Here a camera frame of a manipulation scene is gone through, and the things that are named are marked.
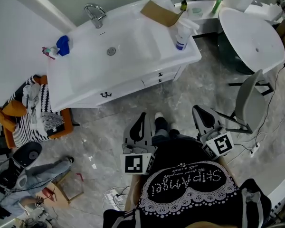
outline white lace print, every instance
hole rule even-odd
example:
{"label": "white lace print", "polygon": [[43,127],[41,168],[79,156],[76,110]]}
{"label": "white lace print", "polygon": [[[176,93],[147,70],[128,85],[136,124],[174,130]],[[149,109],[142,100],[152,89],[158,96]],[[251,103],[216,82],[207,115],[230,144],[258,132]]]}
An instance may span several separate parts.
{"label": "white lace print", "polygon": [[171,202],[171,203],[156,203],[149,199],[148,195],[148,189],[150,187],[151,182],[153,179],[158,176],[163,171],[166,171],[170,168],[160,170],[157,173],[153,174],[145,183],[140,203],[138,205],[139,208],[141,208],[145,215],[156,215],[160,216],[161,218],[169,216],[169,215],[179,215],[181,212],[183,212],[185,209],[192,208],[194,206],[202,206],[202,205],[208,205],[212,206],[215,204],[224,204],[228,197],[233,197],[236,195],[236,191],[238,190],[238,187],[236,184],[232,181],[230,174],[225,170],[225,168],[222,168],[221,165],[217,164],[216,162],[211,161],[201,161],[198,163],[195,163],[196,165],[200,163],[206,163],[206,164],[212,164],[217,166],[227,177],[226,183],[223,184],[220,188],[218,188],[215,191],[212,192],[200,192],[196,191],[191,187],[188,187],[188,184],[190,181],[199,181],[199,182],[205,182],[205,179],[208,179],[210,181],[219,181],[221,177],[219,175],[216,175],[215,173],[218,171],[208,171],[208,173],[197,173],[196,176],[191,178],[190,174],[188,177],[186,176],[181,177],[177,181],[173,183],[172,180],[170,182],[168,181],[168,178],[165,176],[163,178],[162,184],[154,184],[151,186],[152,194],[151,196],[154,196],[154,194],[159,193],[161,191],[169,189],[179,189],[181,185],[184,185],[186,187],[185,193],[178,198],[177,200]]}

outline spray bottle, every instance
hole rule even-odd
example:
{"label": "spray bottle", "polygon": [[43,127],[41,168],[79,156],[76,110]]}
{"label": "spray bottle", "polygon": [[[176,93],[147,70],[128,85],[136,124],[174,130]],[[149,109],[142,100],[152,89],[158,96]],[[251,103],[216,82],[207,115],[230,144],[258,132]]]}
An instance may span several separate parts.
{"label": "spray bottle", "polygon": [[178,34],[176,36],[175,46],[178,50],[182,51],[186,48],[190,36],[192,34],[197,35],[196,30],[198,30],[200,26],[185,18],[180,18],[177,22]]}

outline drawer handle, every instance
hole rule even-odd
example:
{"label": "drawer handle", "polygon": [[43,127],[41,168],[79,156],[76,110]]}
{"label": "drawer handle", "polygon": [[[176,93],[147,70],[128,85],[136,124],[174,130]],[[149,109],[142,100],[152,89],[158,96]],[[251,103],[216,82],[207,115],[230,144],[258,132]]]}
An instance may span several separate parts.
{"label": "drawer handle", "polygon": [[103,98],[107,98],[108,96],[112,96],[112,93],[104,92],[100,94]]}

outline faucet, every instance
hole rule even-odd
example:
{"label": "faucet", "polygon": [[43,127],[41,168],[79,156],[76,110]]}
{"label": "faucet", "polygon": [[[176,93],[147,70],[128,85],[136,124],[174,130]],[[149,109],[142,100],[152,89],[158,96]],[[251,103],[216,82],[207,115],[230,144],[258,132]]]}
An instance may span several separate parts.
{"label": "faucet", "polygon": [[[92,7],[92,8],[100,10],[102,12],[102,14],[99,17],[97,17],[96,15],[94,15],[90,11],[89,7]],[[102,23],[101,20],[106,16],[106,14],[105,14],[106,11],[102,7],[98,6],[95,3],[88,3],[88,4],[85,5],[85,12],[88,14],[88,16],[90,18],[90,21],[95,25],[96,29],[102,27],[103,23]]]}

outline marble floor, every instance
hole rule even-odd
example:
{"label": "marble floor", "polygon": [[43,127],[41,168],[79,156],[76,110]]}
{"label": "marble floor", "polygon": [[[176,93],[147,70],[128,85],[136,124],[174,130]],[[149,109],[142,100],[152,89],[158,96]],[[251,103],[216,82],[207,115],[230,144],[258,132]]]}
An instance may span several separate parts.
{"label": "marble floor", "polygon": [[[69,209],[55,209],[59,226],[102,227],[104,192],[111,187],[125,187],[131,182],[131,178],[121,171],[119,155],[122,153],[124,128],[141,112],[147,111],[153,116],[161,111],[169,122],[178,125],[182,134],[194,137],[197,130],[191,115],[193,105],[206,105],[226,114],[233,112],[238,87],[229,87],[227,83],[243,82],[245,76],[235,75],[221,64],[215,38],[198,38],[196,43],[202,54],[201,61],[189,65],[176,82],[146,88],[104,104],[101,108],[72,109],[74,119],[80,126],[59,140],[42,143],[43,152],[38,164],[71,155],[75,158],[73,172],[80,172],[84,178],[83,184],[69,180],[85,193],[74,200]],[[279,68],[265,74],[273,86]],[[285,69],[277,80],[276,93],[261,132],[257,139],[261,142],[261,149],[253,158],[242,146],[236,146],[225,157],[239,184],[262,171],[265,163],[285,153]],[[254,144],[252,139],[255,135],[232,134],[235,143],[246,147]],[[52,209],[49,212],[56,217]]]}

